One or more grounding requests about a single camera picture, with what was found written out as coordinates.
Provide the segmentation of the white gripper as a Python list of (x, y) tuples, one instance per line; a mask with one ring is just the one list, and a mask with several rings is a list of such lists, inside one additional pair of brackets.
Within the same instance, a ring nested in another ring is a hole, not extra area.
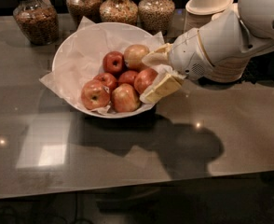
[(173, 44), (166, 43), (149, 52), (142, 62), (158, 72), (153, 83), (140, 95), (141, 101), (150, 105), (178, 91), (185, 77), (198, 80), (213, 70), (196, 28), (178, 36)]

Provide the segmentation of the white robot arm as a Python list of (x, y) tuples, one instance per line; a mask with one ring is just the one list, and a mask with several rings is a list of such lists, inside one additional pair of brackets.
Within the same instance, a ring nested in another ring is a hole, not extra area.
[(274, 0), (238, 0), (218, 18), (150, 52), (143, 63), (162, 72), (141, 94), (146, 104), (177, 91), (185, 78), (229, 83), (252, 57), (274, 51)]

